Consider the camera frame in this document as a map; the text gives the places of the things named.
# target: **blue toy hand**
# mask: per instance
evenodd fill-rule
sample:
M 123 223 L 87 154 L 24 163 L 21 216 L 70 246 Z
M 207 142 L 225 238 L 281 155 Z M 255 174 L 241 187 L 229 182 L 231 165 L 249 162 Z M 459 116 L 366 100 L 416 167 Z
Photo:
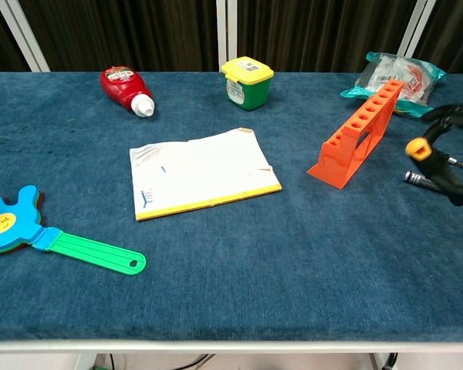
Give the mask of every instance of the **blue toy hand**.
M 0 253 L 31 244 L 42 231 L 40 215 L 36 209 L 39 191 L 33 185 L 19 191 L 17 204 L 9 206 L 0 197 Z

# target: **green container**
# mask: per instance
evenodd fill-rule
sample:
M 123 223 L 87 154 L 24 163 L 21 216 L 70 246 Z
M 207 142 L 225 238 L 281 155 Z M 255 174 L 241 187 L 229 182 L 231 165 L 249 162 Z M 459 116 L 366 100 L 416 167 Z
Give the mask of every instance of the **green container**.
M 237 106 L 253 110 L 267 101 L 274 74 L 267 65 L 242 56 L 226 62 L 221 70 L 225 73 L 226 95 Z

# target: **black clamp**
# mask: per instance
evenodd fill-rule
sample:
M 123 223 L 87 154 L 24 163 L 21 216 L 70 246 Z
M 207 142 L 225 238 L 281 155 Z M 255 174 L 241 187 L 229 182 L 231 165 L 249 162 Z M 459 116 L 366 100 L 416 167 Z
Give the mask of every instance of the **black clamp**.
M 422 137 L 416 137 L 407 144 L 406 153 L 414 165 L 434 181 L 455 206 L 463 206 L 463 184 L 451 170 L 451 165 L 463 168 L 463 163 L 433 147 L 439 136 L 453 127 L 463 128 L 463 104 L 438 107 L 424 114 L 421 119 L 434 123 Z

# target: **yellow lid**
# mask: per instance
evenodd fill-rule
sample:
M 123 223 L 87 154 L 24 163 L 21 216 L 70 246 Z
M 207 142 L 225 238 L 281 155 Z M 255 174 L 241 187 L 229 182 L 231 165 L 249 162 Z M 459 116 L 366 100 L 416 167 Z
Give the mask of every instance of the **yellow lid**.
M 227 79 L 233 82 L 241 82 L 244 85 L 255 85 L 266 81 L 274 74 L 266 64 L 262 64 L 248 56 L 228 60 L 221 70 Z

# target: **yellow clamp handle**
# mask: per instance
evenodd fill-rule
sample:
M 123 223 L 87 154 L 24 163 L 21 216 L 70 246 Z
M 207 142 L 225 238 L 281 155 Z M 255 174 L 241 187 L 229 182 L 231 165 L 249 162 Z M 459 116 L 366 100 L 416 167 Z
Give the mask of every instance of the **yellow clamp handle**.
M 407 156 L 421 162 L 426 160 L 432 154 L 432 148 L 424 137 L 416 137 L 412 139 L 404 148 Z

